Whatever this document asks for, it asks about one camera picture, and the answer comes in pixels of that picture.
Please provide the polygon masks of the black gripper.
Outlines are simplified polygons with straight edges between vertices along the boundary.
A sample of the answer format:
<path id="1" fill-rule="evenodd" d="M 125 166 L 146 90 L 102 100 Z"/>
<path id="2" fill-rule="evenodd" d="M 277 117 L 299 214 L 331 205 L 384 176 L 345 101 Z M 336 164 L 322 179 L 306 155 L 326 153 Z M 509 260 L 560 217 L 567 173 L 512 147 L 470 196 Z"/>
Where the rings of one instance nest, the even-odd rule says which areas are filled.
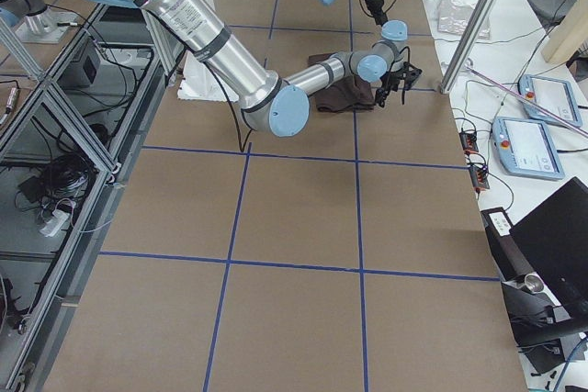
<path id="1" fill-rule="evenodd" d="M 397 92 L 399 85 L 404 78 L 403 70 L 386 72 L 380 77 L 381 86 L 374 94 L 374 104 L 383 108 L 390 92 Z"/>
<path id="2" fill-rule="evenodd" d="M 384 0 L 367 0 L 367 9 L 377 25 L 384 25 L 387 22 Z"/>

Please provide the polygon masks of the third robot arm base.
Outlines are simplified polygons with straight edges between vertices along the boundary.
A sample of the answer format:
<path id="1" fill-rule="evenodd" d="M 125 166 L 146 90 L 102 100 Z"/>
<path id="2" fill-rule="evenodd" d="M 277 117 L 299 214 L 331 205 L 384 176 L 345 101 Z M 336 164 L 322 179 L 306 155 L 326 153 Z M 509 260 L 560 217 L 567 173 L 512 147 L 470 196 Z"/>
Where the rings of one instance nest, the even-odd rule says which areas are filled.
<path id="1" fill-rule="evenodd" d="M 1 0 L 1 18 L 26 43 L 59 43 L 78 22 L 74 12 L 51 9 L 44 0 Z"/>

